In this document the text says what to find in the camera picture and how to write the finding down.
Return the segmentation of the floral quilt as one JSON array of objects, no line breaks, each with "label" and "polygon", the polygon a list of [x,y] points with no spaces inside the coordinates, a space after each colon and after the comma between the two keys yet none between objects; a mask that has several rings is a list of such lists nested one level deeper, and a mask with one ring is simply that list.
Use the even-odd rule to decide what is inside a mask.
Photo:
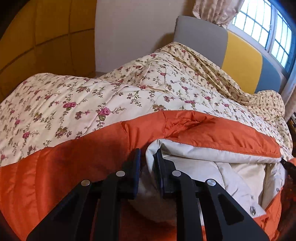
[{"label": "floral quilt", "polygon": [[[113,123],[162,110],[199,111],[252,127],[235,120],[230,111],[213,113],[212,106],[203,105],[200,99],[178,95],[180,83],[177,67],[156,52],[99,78],[51,73],[31,76],[1,103],[1,165]],[[257,117],[253,128],[273,137],[267,129],[261,130],[269,127],[261,120]],[[283,156],[292,158],[292,154]]]}]

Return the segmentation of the small-floral pillow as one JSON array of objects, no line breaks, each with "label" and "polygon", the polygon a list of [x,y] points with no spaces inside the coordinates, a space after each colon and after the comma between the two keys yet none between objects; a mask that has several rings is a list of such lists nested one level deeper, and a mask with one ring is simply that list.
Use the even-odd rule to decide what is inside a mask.
[{"label": "small-floral pillow", "polygon": [[255,127],[260,117],[267,129],[280,142],[283,155],[292,154],[292,137],[284,120],[285,106],[281,96],[273,90],[256,94],[244,92],[239,85],[216,64],[193,49],[174,42],[158,49],[178,69],[182,90],[178,95],[200,99],[203,105],[212,106],[213,113],[232,112],[237,121],[246,121]]}]

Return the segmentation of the grey yellow blue headboard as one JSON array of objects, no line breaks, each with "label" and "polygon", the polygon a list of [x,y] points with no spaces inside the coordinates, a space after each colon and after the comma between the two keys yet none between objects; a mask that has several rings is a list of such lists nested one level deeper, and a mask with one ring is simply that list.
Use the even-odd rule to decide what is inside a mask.
[{"label": "grey yellow blue headboard", "polygon": [[272,63],[248,42],[218,25],[191,16],[178,16],[174,41],[215,63],[244,92],[280,92],[282,78]]}]

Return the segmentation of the left floral curtain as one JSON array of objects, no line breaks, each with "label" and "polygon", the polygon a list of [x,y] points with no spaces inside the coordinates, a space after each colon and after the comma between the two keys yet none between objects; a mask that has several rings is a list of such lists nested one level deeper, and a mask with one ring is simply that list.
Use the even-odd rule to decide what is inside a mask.
[{"label": "left floral curtain", "polygon": [[244,0],[196,0],[193,16],[224,29],[239,13]]}]

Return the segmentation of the brown wooden wardrobe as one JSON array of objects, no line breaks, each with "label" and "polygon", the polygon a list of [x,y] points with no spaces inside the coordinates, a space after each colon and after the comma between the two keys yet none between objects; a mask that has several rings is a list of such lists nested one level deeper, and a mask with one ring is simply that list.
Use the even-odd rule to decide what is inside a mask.
[{"label": "brown wooden wardrobe", "polygon": [[96,1],[29,1],[1,37],[1,100],[37,73],[95,76]]}]

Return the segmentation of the barred window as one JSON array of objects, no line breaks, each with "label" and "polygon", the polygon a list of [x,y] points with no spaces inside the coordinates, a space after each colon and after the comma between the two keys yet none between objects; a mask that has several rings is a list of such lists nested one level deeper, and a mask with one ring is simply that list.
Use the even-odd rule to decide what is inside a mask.
[{"label": "barred window", "polygon": [[270,1],[244,1],[228,29],[270,56],[282,73],[291,73],[295,31]]}]

